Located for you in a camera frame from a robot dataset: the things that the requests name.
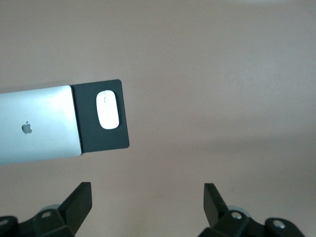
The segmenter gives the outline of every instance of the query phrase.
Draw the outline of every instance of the screw head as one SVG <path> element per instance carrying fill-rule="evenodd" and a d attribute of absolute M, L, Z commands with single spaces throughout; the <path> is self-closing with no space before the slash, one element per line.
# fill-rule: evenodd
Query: screw head
<path fill-rule="evenodd" d="M 282 221 L 274 220 L 273 224 L 274 224 L 275 227 L 278 227 L 280 229 L 284 229 L 285 228 L 285 224 Z"/>
<path fill-rule="evenodd" d="M 9 221 L 7 219 L 4 219 L 4 220 L 0 221 L 0 226 L 4 226 L 8 223 L 9 223 Z"/>
<path fill-rule="evenodd" d="M 47 212 L 44 212 L 41 217 L 46 218 L 46 217 L 49 217 L 50 215 L 51 215 L 51 213 L 49 211 L 47 211 Z"/>
<path fill-rule="evenodd" d="M 242 218 L 242 215 L 239 212 L 234 211 L 232 212 L 232 217 L 240 220 Z"/>

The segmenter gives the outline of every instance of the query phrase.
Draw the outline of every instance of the white mouse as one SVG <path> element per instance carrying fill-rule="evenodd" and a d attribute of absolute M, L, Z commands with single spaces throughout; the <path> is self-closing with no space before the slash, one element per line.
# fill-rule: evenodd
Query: white mouse
<path fill-rule="evenodd" d="M 119 126 L 119 113 L 115 94 L 111 90 L 101 91 L 97 95 L 97 112 L 101 127 L 114 129 Z"/>

